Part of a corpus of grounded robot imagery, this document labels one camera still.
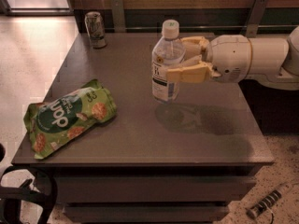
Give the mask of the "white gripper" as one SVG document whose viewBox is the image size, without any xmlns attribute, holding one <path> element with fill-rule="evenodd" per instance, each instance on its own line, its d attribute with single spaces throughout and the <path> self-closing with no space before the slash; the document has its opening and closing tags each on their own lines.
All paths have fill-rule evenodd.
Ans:
<svg viewBox="0 0 299 224">
<path fill-rule="evenodd" d="M 221 35 L 210 43 L 203 36 L 182 37 L 180 41 L 186 61 L 166 71 L 167 81 L 202 83 L 212 76 L 214 67 L 215 81 L 237 83 L 249 71 L 251 44 L 243 35 Z"/>
</svg>

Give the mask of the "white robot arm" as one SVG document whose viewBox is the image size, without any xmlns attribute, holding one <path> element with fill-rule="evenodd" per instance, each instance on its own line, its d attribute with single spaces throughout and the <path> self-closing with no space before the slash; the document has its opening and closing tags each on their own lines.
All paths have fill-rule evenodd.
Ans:
<svg viewBox="0 0 299 224">
<path fill-rule="evenodd" d="M 299 90 L 299 28 L 287 36 L 221 35 L 211 41 L 189 36 L 181 41 L 186 61 L 166 71 L 168 81 L 237 83 L 251 79 L 268 88 Z"/>
</svg>

